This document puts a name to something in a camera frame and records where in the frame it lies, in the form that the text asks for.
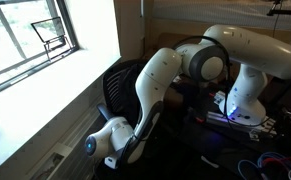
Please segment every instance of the black chair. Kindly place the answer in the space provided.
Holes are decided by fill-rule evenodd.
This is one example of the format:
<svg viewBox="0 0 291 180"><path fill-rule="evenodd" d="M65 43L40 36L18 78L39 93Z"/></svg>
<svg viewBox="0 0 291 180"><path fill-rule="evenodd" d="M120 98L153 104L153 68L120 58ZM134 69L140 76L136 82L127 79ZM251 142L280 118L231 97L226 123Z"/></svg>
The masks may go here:
<svg viewBox="0 0 291 180"><path fill-rule="evenodd" d="M139 73L148 60L135 59L124 61L109 68L103 77L105 103L98 109L105 119L123 116L134 128L139 119L140 103L135 90Z"/></svg>

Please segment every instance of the window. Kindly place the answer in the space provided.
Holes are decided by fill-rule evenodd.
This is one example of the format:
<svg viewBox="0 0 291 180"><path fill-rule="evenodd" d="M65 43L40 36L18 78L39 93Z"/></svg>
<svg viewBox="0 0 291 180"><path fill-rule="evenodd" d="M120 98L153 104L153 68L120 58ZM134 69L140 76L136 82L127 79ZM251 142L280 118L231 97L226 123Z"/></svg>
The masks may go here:
<svg viewBox="0 0 291 180"><path fill-rule="evenodd" d="M76 39L62 0L0 0L0 90L52 64L32 23L60 17L67 45ZM51 28L45 34L55 33Z"/></svg>

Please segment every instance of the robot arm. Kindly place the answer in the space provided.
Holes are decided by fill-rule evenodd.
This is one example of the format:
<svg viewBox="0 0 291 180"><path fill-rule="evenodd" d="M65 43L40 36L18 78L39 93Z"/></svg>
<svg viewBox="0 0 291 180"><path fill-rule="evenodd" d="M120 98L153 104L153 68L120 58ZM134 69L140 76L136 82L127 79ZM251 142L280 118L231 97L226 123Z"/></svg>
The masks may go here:
<svg viewBox="0 0 291 180"><path fill-rule="evenodd" d="M215 25L204 35L217 39L228 51L230 59L241 64L227 102L220 103L220 110L239 124L260 124L266 111L257 98L267 85L265 73L291 79L291 45L233 26Z"/></svg>
<svg viewBox="0 0 291 180"><path fill-rule="evenodd" d="M185 44L176 50L160 49L136 81L142 118L135 129L124 117L112 117L100 131L87 137L88 155L105 158L105 164L113 169L119 162L135 162L163 111L163 98L174 78L184 73L197 81L211 81L221 74L227 55L242 64L228 96L227 115L233 120L243 117L239 119L243 124L263 120L265 109L257 97L266 86L265 73L291 78L291 45L232 26L212 26L204 36L220 42L227 51L209 40ZM220 103L220 110L225 113L224 104Z"/></svg>
<svg viewBox="0 0 291 180"><path fill-rule="evenodd" d="M141 156L146 140L163 111L165 92L175 77L185 73L196 80L212 80L222 72L224 57L220 48L212 45L190 45L189 49L178 51L160 49L136 80L142 118L135 129L132 130L124 117L110 118L100 131L86 138L88 155L105 158L105 164L112 169L122 162L135 162Z"/></svg>

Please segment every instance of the window frame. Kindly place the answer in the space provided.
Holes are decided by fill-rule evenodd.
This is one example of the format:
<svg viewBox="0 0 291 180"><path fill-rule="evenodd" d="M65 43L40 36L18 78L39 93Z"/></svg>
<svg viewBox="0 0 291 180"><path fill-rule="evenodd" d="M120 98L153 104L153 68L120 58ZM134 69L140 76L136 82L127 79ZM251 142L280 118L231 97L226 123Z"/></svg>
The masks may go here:
<svg viewBox="0 0 291 180"><path fill-rule="evenodd" d="M36 0L8 0L8 1L0 0L0 5L24 3L24 2L30 2L30 1L36 1ZM77 51L79 49L78 40L77 40L77 37L76 37L75 32L74 32L74 28L73 28L72 23L71 23L71 18L69 16L68 8L66 6L65 1L63 1L63 0L45 0L45 1L48 5L48 9L51 13L51 17L53 18L53 17L60 16L62 21L64 22L63 25L65 26L64 28L67 31L67 36L69 37L69 40L71 43L71 49L70 49L68 55L71 53L74 53L75 51ZM20 66L38 58L38 57L46 55L46 52L43 51L43 52L36 54L32 57L26 58L25 53L23 52L22 47L20 46L20 44L19 44L12 28L10 27L6 17L4 16L4 13L2 12L1 8L0 8L0 20L1 20L4 28L6 29L7 33L11 37L13 43L16 45L17 51L20 53L21 57L24 58L24 60L22 60L18 63L15 63L12 66L6 67L3 70L0 70L0 75L3 73L6 73L12 69L15 69L17 67L20 67ZM18 75L14 76L14 77L11 77L10 79L8 79L6 81L1 82L0 83L0 92L6 88L11 87L12 85L16 84L17 82L19 82L27 77L30 77L31 75L41 71L42 69L49 67L50 65L54 64L55 62L58 62L58 61L50 61L48 59L48 57L46 56L45 61L39 63L38 65L36 65L32 68L25 70L24 72L19 73Z"/></svg>

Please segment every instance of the white wall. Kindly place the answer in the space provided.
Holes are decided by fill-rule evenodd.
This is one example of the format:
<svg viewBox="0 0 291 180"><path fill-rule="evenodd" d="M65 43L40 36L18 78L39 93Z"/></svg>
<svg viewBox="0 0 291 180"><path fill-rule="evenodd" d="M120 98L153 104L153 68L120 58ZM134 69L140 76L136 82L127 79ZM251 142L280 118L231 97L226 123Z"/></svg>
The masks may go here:
<svg viewBox="0 0 291 180"><path fill-rule="evenodd" d="M113 0L65 0L79 46L89 51L119 54Z"/></svg>
<svg viewBox="0 0 291 180"><path fill-rule="evenodd" d="M143 55L144 25L141 0L115 0L117 27L122 60Z"/></svg>

